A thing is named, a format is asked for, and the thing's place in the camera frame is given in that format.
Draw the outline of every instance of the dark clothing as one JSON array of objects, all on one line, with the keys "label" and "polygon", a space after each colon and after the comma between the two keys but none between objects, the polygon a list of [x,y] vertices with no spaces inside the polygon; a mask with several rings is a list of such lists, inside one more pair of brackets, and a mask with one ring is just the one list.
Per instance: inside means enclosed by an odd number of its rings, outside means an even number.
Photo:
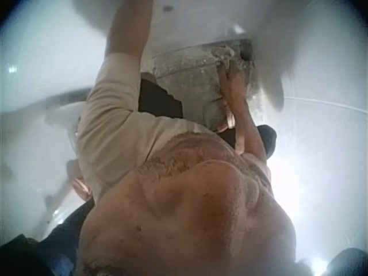
[{"label": "dark clothing", "polygon": [[[151,113],[156,117],[183,119],[182,103],[175,100],[165,89],[145,79],[141,81],[139,111]],[[276,148],[276,131],[268,125],[261,125],[257,128],[269,159]],[[235,129],[227,129],[219,136],[232,148],[235,148]]]}]

